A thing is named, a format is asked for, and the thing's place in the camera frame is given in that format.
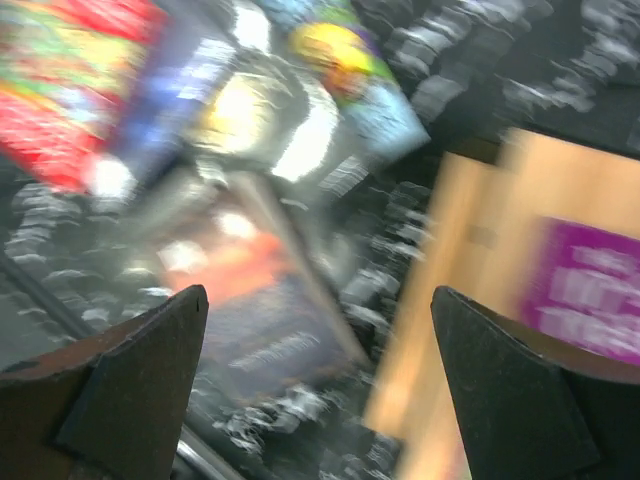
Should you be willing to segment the dark tale of cities book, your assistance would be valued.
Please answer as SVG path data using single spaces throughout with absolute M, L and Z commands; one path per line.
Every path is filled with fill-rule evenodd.
M 263 179 L 236 173 L 218 185 L 172 182 L 134 224 L 162 285 L 205 288 L 202 358 L 236 402 L 279 396 L 367 363 Z

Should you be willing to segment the dark blue galaxy book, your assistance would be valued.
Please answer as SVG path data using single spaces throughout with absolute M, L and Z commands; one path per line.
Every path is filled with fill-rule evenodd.
M 88 192 L 123 200 L 165 173 L 183 133 L 229 76 L 235 55 L 205 14 L 185 7 L 173 13 L 106 151 L 95 157 Z

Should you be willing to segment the purple 117-storey treehouse book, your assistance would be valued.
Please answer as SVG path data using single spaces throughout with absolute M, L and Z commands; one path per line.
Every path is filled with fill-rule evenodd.
M 545 218 L 519 319 L 571 345 L 637 365 L 639 240 Z

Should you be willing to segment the red 13-storey treehouse book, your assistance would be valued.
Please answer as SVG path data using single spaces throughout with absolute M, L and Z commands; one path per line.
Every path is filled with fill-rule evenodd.
M 85 191 L 166 24 L 152 1 L 2 2 L 2 153 L 58 190 Z

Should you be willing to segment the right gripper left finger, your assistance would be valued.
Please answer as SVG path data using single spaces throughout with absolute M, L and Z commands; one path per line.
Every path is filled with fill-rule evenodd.
M 1 373 L 4 479 L 167 479 L 209 303 L 192 285 Z

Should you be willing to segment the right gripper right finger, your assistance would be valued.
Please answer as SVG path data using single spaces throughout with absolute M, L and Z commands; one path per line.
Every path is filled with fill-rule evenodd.
M 639 368 L 505 318 L 448 287 L 432 319 L 475 479 L 639 476 Z

